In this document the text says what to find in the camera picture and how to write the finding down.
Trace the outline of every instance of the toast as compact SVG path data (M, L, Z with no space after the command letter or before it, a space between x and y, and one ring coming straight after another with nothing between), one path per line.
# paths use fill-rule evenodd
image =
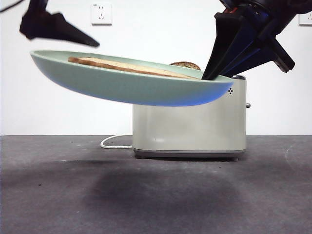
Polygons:
M119 70L119 71L125 71L125 72L142 73L142 74L157 75L157 76L163 76L163 77L197 79L197 78L190 77L187 75L170 72L166 70L161 70L158 68L135 65L135 64L124 63L124 62L110 61L110 60L100 59L100 58L69 57L68 61L74 62L74 63L80 63L84 65L95 66L95 67L102 67L102 68L114 69L114 70Z

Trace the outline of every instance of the mint green plate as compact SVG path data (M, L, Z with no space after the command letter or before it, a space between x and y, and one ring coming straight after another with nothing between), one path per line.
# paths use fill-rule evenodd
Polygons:
M46 50L32 51L31 56L43 74L65 88L93 97L133 104L199 105L221 97L233 84L231 78L218 76L216 80L200 80L202 71L129 58ZM199 80L130 73L71 63L67 61L70 56L95 57L155 67Z

